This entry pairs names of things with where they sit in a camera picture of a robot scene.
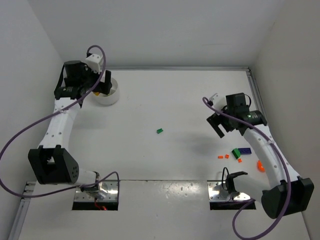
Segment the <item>small green lego piece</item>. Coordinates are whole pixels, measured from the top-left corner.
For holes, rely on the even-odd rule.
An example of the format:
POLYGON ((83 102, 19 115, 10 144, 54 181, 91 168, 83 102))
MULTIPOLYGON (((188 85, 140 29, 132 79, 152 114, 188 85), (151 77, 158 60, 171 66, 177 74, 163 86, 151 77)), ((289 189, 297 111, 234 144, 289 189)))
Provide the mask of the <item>small green lego piece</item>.
POLYGON ((162 128, 156 130, 156 133, 157 133, 157 134, 160 134, 160 133, 162 133, 162 132, 163 132, 163 129, 162 129, 162 128))

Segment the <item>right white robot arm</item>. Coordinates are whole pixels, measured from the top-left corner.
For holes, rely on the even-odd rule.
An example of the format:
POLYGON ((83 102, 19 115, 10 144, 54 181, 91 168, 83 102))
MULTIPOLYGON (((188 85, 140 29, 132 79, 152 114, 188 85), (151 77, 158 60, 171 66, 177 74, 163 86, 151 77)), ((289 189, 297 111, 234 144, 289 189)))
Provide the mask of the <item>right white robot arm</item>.
POLYGON ((261 203, 265 213, 276 219, 307 209, 314 191, 310 178, 303 178, 279 150, 274 141, 267 120, 259 110, 250 110, 245 93, 230 94, 226 104, 215 109, 207 122, 220 138, 225 132, 239 131, 248 142, 268 178, 268 184, 260 184, 245 171, 229 173, 224 180, 224 189, 230 195, 238 192, 248 194, 261 203))

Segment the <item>dark green lego brick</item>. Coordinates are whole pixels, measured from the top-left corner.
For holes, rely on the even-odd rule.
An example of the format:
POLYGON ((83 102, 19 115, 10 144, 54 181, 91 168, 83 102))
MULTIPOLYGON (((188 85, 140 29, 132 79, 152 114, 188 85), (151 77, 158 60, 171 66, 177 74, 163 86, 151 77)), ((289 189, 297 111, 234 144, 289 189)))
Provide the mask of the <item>dark green lego brick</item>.
POLYGON ((236 158, 236 159, 239 159, 241 157, 241 152, 239 151, 238 148, 234 148, 231 153, 233 154, 233 156, 236 158))

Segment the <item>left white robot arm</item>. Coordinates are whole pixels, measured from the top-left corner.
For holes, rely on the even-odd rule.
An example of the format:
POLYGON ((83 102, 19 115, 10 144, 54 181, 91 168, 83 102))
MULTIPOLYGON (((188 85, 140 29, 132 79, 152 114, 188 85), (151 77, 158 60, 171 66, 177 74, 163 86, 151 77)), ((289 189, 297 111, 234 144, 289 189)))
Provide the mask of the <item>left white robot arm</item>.
POLYGON ((107 95, 111 87, 111 72, 96 54, 83 61, 71 60, 63 64, 54 90, 54 111, 45 136, 37 148, 28 152, 29 163, 39 184, 78 186, 94 197, 104 192, 99 174, 80 168, 69 153, 69 141, 86 94, 107 95))

